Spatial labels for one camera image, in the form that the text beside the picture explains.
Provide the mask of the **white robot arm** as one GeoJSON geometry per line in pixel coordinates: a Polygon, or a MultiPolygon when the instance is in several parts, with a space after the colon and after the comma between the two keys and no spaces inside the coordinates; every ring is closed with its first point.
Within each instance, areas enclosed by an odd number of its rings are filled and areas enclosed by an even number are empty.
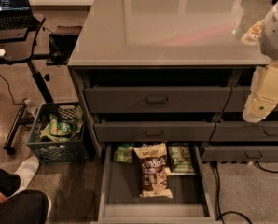
{"type": "Polygon", "coordinates": [[[243,119],[258,123],[278,105],[278,1],[241,41],[248,45],[258,43],[261,53],[271,58],[269,65],[258,66],[253,73],[250,94],[244,105],[243,119]]]}

